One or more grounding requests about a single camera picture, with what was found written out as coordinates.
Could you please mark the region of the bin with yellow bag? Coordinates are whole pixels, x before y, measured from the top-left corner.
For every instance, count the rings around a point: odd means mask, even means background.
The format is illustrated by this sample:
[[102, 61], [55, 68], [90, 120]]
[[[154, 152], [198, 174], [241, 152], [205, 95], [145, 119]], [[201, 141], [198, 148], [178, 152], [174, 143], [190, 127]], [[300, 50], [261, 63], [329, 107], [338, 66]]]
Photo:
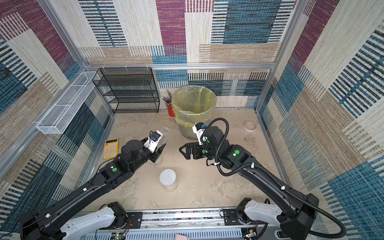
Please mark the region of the bin with yellow bag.
[[197, 123], [207, 123], [215, 111], [217, 97], [203, 86], [186, 86], [172, 95], [172, 107], [182, 136], [189, 140], [197, 139], [192, 127]]

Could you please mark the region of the small jar with rice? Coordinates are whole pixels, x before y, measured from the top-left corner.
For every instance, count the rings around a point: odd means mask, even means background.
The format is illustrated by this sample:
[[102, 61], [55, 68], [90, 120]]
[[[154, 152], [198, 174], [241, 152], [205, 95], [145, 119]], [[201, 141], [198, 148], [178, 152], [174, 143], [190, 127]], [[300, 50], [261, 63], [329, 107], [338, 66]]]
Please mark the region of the small jar with rice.
[[167, 140], [170, 136], [171, 130], [168, 127], [162, 127], [160, 129], [160, 132], [162, 133], [162, 138], [159, 142], [160, 145], [166, 144]]

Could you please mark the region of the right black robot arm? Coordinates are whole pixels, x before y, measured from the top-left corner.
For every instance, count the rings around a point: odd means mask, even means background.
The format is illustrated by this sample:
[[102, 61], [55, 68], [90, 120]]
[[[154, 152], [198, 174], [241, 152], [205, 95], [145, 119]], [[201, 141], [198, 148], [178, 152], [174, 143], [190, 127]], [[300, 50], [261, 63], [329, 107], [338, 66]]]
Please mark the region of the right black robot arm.
[[[229, 129], [229, 123], [224, 118], [216, 118], [208, 125], [197, 123], [192, 127], [197, 142], [185, 144], [179, 151], [187, 160], [212, 160], [213, 163], [206, 165], [216, 167], [224, 177], [240, 175], [275, 203], [273, 206], [244, 198], [237, 207], [237, 216], [242, 224], [262, 221], [279, 226], [284, 237], [292, 240], [304, 240], [308, 235], [339, 239], [347, 234], [340, 220], [319, 208], [319, 199], [315, 195], [295, 190], [263, 167], [245, 148], [230, 144], [227, 140]], [[318, 214], [334, 222], [340, 231], [333, 234], [313, 231]]]

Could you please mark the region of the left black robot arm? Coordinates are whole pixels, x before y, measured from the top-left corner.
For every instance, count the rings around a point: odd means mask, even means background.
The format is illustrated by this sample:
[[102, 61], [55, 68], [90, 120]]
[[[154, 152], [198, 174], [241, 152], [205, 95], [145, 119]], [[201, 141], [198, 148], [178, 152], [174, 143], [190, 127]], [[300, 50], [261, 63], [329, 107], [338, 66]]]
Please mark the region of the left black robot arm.
[[154, 151], [144, 146], [145, 140], [130, 140], [121, 153], [102, 167], [88, 182], [52, 206], [37, 213], [20, 216], [22, 240], [56, 240], [67, 236], [62, 227], [78, 212], [99, 197], [116, 189], [147, 161], [156, 162], [165, 145]]

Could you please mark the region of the empty clear plastic jar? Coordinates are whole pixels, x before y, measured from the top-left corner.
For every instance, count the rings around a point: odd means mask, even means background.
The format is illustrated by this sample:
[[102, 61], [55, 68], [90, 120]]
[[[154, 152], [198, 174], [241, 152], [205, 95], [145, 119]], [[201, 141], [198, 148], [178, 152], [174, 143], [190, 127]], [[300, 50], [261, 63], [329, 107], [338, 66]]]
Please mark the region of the empty clear plastic jar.
[[164, 155], [161, 154], [161, 155], [159, 155], [158, 159], [154, 162], [154, 165], [155, 166], [161, 165], [163, 163], [163, 161], [164, 161]]

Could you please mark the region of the jar with patterned white lid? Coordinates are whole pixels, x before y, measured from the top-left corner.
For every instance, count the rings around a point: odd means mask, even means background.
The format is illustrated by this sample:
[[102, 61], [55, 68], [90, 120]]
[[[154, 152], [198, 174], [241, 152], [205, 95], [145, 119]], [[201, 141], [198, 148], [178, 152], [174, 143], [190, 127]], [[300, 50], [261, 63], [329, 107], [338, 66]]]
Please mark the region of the jar with patterned white lid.
[[176, 172], [172, 169], [165, 169], [160, 174], [160, 182], [168, 192], [173, 192], [178, 187]]

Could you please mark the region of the yellow calculator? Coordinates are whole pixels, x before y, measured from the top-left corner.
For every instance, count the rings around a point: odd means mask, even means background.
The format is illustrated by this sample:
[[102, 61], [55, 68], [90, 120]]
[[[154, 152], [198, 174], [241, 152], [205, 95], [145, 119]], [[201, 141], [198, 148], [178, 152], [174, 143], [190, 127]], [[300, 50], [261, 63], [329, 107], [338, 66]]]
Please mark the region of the yellow calculator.
[[108, 160], [114, 158], [118, 154], [119, 139], [110, 139], [105, 141], [103, 159]]

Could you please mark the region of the red pen holder cup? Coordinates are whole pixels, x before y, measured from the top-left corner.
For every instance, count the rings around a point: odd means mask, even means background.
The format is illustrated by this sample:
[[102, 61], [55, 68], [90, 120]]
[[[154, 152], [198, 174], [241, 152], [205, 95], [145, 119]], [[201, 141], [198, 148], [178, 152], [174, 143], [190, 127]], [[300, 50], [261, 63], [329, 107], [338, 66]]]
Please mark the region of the red pen holder cup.
[[167, 104], [168, 114], [170, 117], [175, 117], [175, 113], [171, 104]]

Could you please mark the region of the tape roll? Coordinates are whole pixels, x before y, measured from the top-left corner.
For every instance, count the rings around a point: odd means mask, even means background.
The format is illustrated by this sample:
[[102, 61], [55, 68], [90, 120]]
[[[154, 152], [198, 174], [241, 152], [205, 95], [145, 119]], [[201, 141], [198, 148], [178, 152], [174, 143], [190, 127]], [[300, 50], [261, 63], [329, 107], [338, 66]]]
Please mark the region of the tape roll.
[[257, 124], [254, 121], [247, 120], [243, 123], [243, 129], [248, 133], [253, 133], [257, 129]]

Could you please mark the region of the pens in red cup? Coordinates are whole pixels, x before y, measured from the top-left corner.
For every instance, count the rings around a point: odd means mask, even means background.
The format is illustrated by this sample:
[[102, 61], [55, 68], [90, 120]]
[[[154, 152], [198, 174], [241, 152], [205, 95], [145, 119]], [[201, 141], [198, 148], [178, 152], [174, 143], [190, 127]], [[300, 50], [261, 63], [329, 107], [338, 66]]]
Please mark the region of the pens in red cup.
[[163, 97], [163, 101], [165, 102], [166, 106], [172, 105], [172, 94], [170, 91], [167, 90], [167, 94]]

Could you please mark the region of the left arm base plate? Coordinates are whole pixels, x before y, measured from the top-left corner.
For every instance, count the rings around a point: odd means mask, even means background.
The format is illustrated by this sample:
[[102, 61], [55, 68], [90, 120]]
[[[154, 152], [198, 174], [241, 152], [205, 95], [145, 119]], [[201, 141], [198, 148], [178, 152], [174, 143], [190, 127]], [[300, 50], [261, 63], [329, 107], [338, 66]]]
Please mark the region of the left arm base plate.
[[117, 217], [111, 226], [100, 230], [120, 231], [139, 229], [142, 224], [143, 212], [127, 212], [125, 215]]

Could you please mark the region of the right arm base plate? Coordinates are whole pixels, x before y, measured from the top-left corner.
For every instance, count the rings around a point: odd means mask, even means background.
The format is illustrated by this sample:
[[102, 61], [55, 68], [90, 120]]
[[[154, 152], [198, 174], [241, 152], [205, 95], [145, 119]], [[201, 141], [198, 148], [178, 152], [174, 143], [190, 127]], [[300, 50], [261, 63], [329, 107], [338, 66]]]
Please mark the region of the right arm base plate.
[[241, 220], [235, 208], [221, 209], [219, 214], [224, 220], [225, 226], [256, 226], [257, 224], [259, 224], [259, 226], [263, 226], [265, 224], [263, 221]]

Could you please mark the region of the aluminium front rail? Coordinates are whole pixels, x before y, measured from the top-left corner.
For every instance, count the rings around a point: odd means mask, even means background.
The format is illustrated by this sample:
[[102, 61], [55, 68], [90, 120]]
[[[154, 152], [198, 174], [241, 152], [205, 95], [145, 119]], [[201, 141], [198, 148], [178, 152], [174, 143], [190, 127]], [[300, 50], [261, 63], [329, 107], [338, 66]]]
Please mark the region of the aluminium front rail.
[[96, 230], [93, 226], [80, 228], [78, 219], [70, 220], [65, 230], [74, 228], [70, 240], [287, 240], [277, 224], [267, 223], [267, 217], [261, 220], [263, 226], [225, 226], [220, 217], [221, 209], [232, 208], [200, 208], [143, 210], [142, 224], [139, 229], [120, 231]]

